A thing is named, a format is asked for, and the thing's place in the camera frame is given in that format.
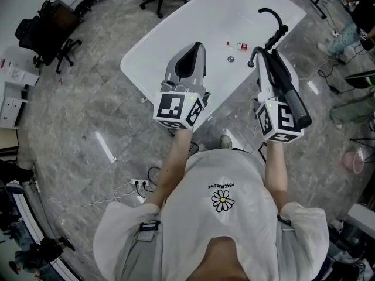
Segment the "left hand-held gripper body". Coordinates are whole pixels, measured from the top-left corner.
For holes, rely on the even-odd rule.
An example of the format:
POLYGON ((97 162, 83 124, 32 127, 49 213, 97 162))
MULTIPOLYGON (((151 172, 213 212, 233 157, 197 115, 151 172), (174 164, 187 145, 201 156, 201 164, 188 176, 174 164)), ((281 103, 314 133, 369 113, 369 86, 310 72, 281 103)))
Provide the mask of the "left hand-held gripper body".
POLYGON ((169 129, 192 130, 210 95, 202 85, 163 81, 155 94, 153 119, 169 129))

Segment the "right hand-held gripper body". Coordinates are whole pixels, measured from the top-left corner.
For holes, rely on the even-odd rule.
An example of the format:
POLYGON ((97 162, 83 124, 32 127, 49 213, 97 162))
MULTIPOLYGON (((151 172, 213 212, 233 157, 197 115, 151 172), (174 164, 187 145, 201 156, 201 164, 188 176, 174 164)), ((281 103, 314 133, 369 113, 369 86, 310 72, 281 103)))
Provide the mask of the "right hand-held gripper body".
POLYGON ((304 135, 304 129, 297 126, 289 105, 282 97, 257 96, 259 107, 256 116, 264 140, 291 143, 304 135))

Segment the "black shower hose handle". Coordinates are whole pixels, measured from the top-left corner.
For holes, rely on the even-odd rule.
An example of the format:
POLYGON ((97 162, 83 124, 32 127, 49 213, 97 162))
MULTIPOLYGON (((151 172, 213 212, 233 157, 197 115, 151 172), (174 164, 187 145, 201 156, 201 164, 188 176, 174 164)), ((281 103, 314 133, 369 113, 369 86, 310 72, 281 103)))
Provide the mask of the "black shower hose handle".
POLYGON ((289 105, 296 124, 301 129, 305 129, 311 125, 312 119, 292 83, 292 75, 287 67, 287 63, 282 59, 281 53, 279 53, 276 49, 272 50, 271 55, 271 72, 274 81, 278 85, 282 95, 289 105))

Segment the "person's right forearm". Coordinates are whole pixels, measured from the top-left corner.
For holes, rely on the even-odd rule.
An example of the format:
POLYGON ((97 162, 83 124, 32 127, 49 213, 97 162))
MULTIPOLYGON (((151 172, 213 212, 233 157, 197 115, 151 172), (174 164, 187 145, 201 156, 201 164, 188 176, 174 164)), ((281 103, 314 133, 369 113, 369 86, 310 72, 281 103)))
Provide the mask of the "person's right forearm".
POLYGON ((264 185, 270 192, 278 211, 288 203, 288 176, 284 147, 280 142, 267 142, 264 185))

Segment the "person's left forearm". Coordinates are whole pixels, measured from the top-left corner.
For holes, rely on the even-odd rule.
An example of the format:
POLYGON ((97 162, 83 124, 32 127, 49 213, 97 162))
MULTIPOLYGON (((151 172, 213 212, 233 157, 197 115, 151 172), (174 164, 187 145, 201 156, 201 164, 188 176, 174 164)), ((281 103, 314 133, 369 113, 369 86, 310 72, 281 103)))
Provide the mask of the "person's left forearm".
POLYGON ((159 172, 157 187, 145 200, 145 204, 154 204, 161 208, 165 199, 181 182, 185 174, 191 140, 191 130, 176 131, 169 154, 159 172))

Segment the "white bathtub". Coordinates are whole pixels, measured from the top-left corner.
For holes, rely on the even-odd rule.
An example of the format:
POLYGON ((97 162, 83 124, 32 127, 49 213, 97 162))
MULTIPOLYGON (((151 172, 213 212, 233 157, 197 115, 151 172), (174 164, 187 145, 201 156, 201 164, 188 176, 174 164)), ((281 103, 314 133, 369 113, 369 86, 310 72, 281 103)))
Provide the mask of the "white bathtub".
POLYGON ((294 29, 306 13, 290 0, 191 0, 144 36, 121 60, 122 72, 150 101, 161 87, 168 61, 182 48, 203 43, 206 49, 204 86, 211 93, 196 127, 244 82, 256 82, 257 73, 247 65, 253 48, 264 46, 277 30, 277 20, 261 8, 275 11, 283 24, 294 29), (242 42, 247 51, 229 48, 242 42), (235 61, 228 62, 233 56, 235 61))

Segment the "clear bottle red label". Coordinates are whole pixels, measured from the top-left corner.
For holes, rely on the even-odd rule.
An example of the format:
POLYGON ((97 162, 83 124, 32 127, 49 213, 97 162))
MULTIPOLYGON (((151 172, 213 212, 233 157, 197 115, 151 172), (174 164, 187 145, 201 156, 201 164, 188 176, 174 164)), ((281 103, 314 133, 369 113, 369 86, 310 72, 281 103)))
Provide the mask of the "clear bottle red label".
POLYGON ((227 42, 226 45, 231 49, 236 49, 236 50, 244 51, 244 52, 246 52, 248 48, 248 45, 242 42, 233 42, 233 43, 227 42))

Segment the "black panel green edge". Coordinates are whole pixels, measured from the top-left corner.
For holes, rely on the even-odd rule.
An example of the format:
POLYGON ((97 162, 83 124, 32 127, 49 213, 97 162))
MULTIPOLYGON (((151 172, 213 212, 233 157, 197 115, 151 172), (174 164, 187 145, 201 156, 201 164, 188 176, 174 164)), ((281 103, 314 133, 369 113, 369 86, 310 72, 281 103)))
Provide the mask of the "black panel green edge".
POLYGON ((357 89, 365 89, 375 86, 375 70, 352 74, 345 77, 348 85, 357 89))

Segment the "pink plastic basin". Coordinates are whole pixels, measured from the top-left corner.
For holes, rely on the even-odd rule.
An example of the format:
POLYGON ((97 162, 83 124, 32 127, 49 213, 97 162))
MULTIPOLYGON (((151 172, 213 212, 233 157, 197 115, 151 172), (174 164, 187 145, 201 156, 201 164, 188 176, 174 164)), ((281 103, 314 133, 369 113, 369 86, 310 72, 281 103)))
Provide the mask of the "pink plastic basin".
POLYGON ((359 148, 350 150, 343 155, 343 166, 355 174, 360 174, 364 168, 364 151, 359 148))

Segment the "black tripod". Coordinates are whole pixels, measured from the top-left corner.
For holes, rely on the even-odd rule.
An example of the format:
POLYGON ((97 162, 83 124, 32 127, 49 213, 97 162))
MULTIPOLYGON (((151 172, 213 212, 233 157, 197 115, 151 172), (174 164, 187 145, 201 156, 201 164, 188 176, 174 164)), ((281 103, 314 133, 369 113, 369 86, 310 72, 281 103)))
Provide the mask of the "black tripod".
POLYGON ((375 163, 375 136, 367 138, 350 138, 349 141, 370 149, 371 154, 364 158, 364 164, 375 163))

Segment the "white flower print t-shirt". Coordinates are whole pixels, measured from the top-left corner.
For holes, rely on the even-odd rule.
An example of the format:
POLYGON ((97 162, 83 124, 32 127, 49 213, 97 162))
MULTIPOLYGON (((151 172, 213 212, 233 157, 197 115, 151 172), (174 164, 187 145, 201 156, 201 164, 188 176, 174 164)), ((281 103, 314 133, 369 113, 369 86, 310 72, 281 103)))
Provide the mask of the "white flower print t-shirt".
POLYGON ((251 281, 312 281, 328 252, 325 212, 296 202, 278 211, 263 168, 246 152, 200 152, 161 208, 110 203, 93 241, 101 274, 120 281, 134 260, 135 281, 186 281, 209 241, 228 237, 251 281))

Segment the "dark brown cabinet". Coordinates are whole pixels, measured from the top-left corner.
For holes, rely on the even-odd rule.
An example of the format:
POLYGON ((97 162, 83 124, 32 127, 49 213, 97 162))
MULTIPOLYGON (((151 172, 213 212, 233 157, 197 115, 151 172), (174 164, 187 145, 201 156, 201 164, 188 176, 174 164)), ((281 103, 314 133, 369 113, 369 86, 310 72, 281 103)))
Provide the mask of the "dark brown cabinet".
POLYGON ((38 15, 56 25, 67 33, 72 33, 81 23, 82 19, 61 0, 45 0, 38 15))

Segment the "white box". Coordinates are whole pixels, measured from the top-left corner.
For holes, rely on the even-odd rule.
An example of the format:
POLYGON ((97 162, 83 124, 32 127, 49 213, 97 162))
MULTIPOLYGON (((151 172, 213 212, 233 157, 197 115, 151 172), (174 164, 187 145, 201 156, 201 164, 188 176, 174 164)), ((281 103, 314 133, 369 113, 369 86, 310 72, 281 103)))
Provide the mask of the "white box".
POLYGON ((360 204, 354 204, 347 214, 347 220, 375 239, 375 212, 360 204))

